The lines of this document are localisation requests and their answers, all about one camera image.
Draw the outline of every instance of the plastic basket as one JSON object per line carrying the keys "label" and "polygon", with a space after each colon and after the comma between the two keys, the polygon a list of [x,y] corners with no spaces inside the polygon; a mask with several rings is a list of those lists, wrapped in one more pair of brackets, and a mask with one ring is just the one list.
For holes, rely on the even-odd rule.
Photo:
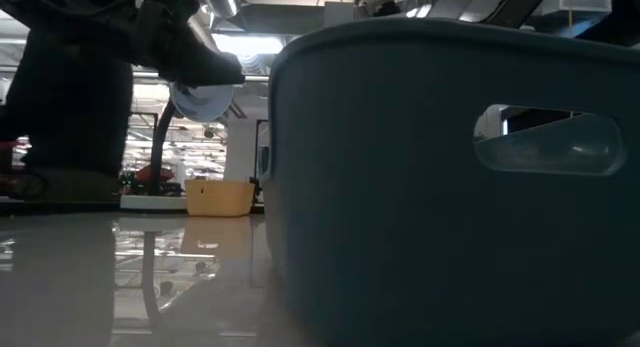
{"label": "plastic basket", "polygon": [[238,217],[249,214],[254,185],[235,181],[185,182],[191,216]]}

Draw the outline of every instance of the floor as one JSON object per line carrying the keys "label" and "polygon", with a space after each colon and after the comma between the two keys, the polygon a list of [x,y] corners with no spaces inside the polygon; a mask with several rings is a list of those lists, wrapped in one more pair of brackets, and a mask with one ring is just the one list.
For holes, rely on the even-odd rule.
{"label": "floor", "polygon": [[[97,213],[15,217],[1,227],[0,277],[9,281],[1,295],[10,298],[0,307],[14,311],[15,324],[3,325],[0,343],[319,345],[284,307],[262,216]],[[157,328],[141,289],[145,236],[155,237]]]}

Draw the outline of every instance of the yellow basket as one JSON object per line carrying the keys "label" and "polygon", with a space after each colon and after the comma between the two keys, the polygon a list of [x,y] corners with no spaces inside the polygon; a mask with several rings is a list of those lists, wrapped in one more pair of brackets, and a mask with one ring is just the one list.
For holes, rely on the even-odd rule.
{"label": "yellow basket", "polygon": [[191,216],[239,217],[249,214],[254,185],[234,181],[185,181]]}

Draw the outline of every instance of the glossy white floor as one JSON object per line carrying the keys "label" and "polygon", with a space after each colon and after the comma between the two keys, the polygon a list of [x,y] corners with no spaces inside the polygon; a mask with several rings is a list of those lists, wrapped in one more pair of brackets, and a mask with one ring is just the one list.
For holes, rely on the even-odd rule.
{"label": "glossy white floor", "polygon": [[[16,261],[16,265],[22,267],[19,273],[16,270],[14,274],[23,276],[17,280],[26,281],[27,286],[31,283],[31,276],[44,273],[45,277],[38,277],[40,283],[37,285],[47,283],[49,277],[46,276],[52,274],[56,275],[51,277],[56,281],[61,278],[67,281],[66,284],[56,282],[62,283],[60,290],[77,289],[77,293],[85,293],[96,288],[96,282],[91,281],[101,278],[106,281],[103,275],[98,276],[97,270],[104,264],[103,260],[106,260],[106,265],[110,262],[105,257],[107,254],[99,251],[108,250],[109,255],[115,252],[115,271],[113,268],[105,269],[115,281],[115,299],[110,301],[115,307],[112,346],[319,345],[310,340],[287,313],[279,280],[272,269],[261,216],[215,219],[78,214],[17,217],[3,219],[0,223],[5,236],[3,249],[0,249],[5,274],[13,268],[12,257],[18,258],[18,253],[12,251],[14,247],[38,245],[38,252],[27,258],[28,267],[24,267],[26,263]],[[90,232],[98,230],[108,232],[100,232],[101,237]],[[155,334],[148,327],[140,288],[145,232],[147,235],[155,234],[154,295],[162,315]],[[20,243],[21,239],[31,240]],[[25,250],[29,248],[23,247],[18,252],[25,254]],[[18,286],[18,290],[31,288],[21,284],[18,282],[13,286]],[[17,302],[22,306],[23,318],[36,327],[33,333],[37,334],[38,328],[46,329],[42,324],[48,323],[38,325],[32,322],[29,314],[48,314],[55,308],[67,309],[59,313],[70,313],[69,310],[74,308],[75,305],[62,302],[56,307],[56,303],[50,300],[64,300],[64,297],[58,297],[55,289],[54,293],[47,291],[48,297],[38,297],[41,304],[53,304],[47,307],[46,312],[40,311],[41,307],[24,312],[29,310],[24,307],[26,302]],[[25,299],[31,300],[30,304],[36,303],[33,295]],[[105,308],[104,305],[87,311],[95,312],[98,308]],[[63,328],[73,330],[81,327],[71,325]],[[73,343],[71,341],[68,345],[75,346]]]}

